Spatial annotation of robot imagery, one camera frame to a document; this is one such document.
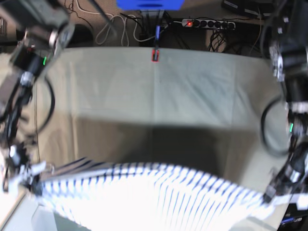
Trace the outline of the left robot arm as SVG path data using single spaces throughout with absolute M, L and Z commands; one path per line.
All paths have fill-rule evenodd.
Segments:
M 266 187 L 265 204 L 271 204 L 280 196 L 308 193 L 308 2 L 275 2 L 260 35 L 262 53 L 268 29 L 271 30 L 268 43 L 271 67 L 281 95 L 274 98 L 262 113 L 261 137 L 269 152 L 287 159 Z M 285 151 L 273 149 L 265 137 L 266 115 L 278 102 L 284 102 L 287 110 L 289 147 Z

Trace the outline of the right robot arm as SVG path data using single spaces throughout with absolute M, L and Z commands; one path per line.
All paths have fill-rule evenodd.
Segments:
M 31 164 L 27 146 L 36 144 L 32 134 L 17 139 L 22 111 L 32 100 L 36 81 L 68 46 L 75 26 L 57 0 L 3 0 L 0 14 L 24 32 L 0 85 L 0 192 L 18 193 L 20 185 L 31 187 L 46 167 Z

